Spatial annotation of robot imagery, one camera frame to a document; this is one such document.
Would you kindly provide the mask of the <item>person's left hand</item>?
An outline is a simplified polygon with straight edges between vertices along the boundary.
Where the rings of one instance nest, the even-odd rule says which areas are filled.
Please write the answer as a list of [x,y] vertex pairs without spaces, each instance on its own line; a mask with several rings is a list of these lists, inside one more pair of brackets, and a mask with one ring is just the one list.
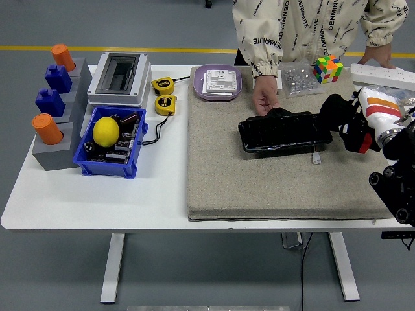
[[357,62],[359,65],[366,65],[370,60],[375,60],[382,68],[395,69],[392,64],[392,44],[382,46],[366,46],[363,57]]

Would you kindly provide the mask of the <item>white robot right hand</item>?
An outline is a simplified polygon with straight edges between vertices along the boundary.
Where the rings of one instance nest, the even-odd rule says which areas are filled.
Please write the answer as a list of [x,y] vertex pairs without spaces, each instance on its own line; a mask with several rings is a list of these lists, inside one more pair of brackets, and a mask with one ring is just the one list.
[[397,99],[381,89],[363,87],[351,102],[351,114],[338,127],[345,149],[380,151],[404,128]]

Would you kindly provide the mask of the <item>person's right hand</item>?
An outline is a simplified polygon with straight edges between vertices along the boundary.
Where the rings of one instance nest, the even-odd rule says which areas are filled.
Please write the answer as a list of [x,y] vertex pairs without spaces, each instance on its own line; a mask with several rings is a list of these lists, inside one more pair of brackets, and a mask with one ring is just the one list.
[[278,89],[273,85],[256,84],[252,100],[255,110],[260,116],[265,116],[272,109],[281,107],[278,99]]

